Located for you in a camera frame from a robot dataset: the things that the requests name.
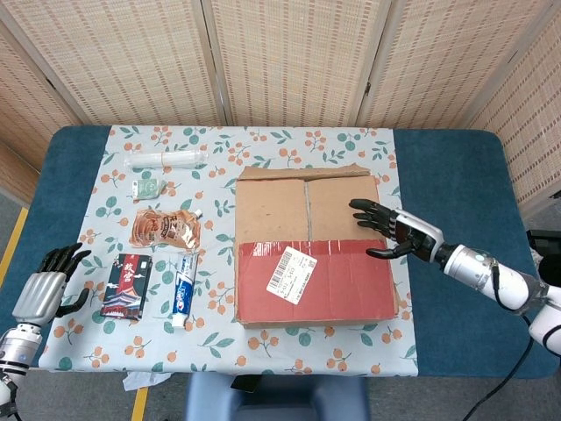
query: robotic hand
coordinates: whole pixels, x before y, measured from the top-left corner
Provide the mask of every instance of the robotic hand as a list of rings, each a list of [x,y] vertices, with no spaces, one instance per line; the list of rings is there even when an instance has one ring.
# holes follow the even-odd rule
[[[437,262],[448,276],[488,296],[505,309],[523,314],[542,307],[529,326],[531,337],[556,356],[561,356],[561,288],[533,276],[516,272],[463,245],[444,242],[442,231],[404,210],[389,210],[367,199],[349,203],[361,211],[353,216],[358,224],[395,241],[394,249],[369,248],[379,259],[395,259],[408,253],[427,262]]]
[[[60,305],[68,280],[80,261],[91,253],[75,255],[81,246],[77,243],[49,252],[25,283],[11,313],[18,326],[0,339],[0,419],[11,415],[20,419],[16,392],[41,343],[41,327],[55,317],[78,311],[88,299],[89,289],[84,288],[75,303]]]

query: blue table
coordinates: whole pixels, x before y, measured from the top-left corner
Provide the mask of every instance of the blue table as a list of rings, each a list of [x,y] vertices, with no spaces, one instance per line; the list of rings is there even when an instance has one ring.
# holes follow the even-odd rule
[[[45,252],[76,241],[109,130],[65,127],[53,136],[0,291],[2,332],[14,325],[11,309]],[[536,272],[496,136],[396,130],[394,139],[404,209],[440,227],[449,243],[484,249],[506,266]],[[437,265],[409,257],[408,266],[419,375],[504,376],[528,340],[521,319],[444,276]],[[552,375],[558,363],[535,346],[517,376]]]

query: black cable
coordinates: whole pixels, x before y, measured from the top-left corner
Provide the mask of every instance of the black cable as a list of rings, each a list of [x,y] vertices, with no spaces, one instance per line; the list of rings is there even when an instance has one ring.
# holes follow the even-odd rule
[[[503,304],[499,298],[499,262],[495,259],[493,259],[493,263],[491,264],[491,273],[493,274],[494,300],[503,310],[512,311],[512,309],[509,309],[505,304]]]
[[[522,318],[524,319],[524,322],[526,322],[526,325],[530,326],[531,322],[529,321],[529,319],[526,316],[522,316]],[[523,362],[526,360],[526,357],[528,357],[529,352],[532,349],[532,346],[534,345],[534,340],[532,339],[532,337],[530,336],[529,338],[529,343],[526,346],[526,349],[524,350],[524,353],[522,354],[522,356],[520,357],[520,359],[518,360],[518,362],[516,362],[516,365],[513,367],[512,370],[510,370],[510,373],[508,373],[508,375],[504,378],[504,380],[502,382],[500,382],[496,388],[494,388],[493,390],[491,390],[489,393],[487,393],[483,398],[481,398],[479,400],[479,402],[477,402],[475,405],[473,405],[473,408],[471,408],[471,410],[467,413],[467,415],[464,417],[464,419],[462,421],[467,421],[472,415],[473,413],[480,407],[481,404],[483,404],[487,399],[489,399],[491,396],[493,396],[495,393],[497,393],[499,390],[502,389],[502,387],[508,383],[508,381],[510,379],[513,378],[513,376],[516,374],[516,372],[518,371],[518,368],[520,368],[520,366],[523,364]]]

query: clear plastic tube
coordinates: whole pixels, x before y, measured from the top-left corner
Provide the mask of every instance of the clear plastic tube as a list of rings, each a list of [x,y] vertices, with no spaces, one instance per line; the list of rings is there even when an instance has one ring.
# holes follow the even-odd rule
[[[162,153],[132,153],[124,160],[128,168],[182,167],[193,168],[204,163],[209,154],[204,151]]]

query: plastic bag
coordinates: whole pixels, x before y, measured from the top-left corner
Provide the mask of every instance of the plastic bag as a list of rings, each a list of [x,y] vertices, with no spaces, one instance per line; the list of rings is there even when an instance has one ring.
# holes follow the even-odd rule
[[[201,240],[201,225],[197,220],[201,211],[162,212],[143,209],[137,212],[129,239],[135,247],[169,244],[186,250],[195,250]]]
[[[132,198],[135,200],[155,199],[166,187],[166,182],[157,178],[132,182]]]

